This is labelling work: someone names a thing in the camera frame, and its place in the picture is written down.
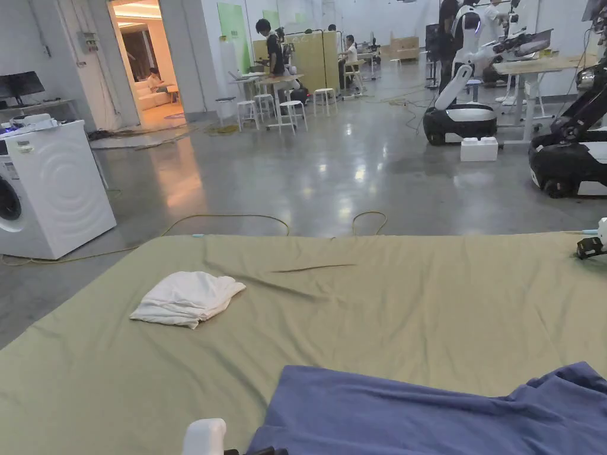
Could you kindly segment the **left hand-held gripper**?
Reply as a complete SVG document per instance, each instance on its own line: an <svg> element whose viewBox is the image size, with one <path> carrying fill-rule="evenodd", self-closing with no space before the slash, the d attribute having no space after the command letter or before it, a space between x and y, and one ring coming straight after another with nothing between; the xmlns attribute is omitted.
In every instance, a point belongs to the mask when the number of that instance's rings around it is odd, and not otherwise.
<svg viewBox="0 0 607 455"><path fill-rule="evenodd" d="M226 422L220 418L200 419L186 429L182 454L224 454ZM266 447L255 455L288 455L285 448Z"/></svg>

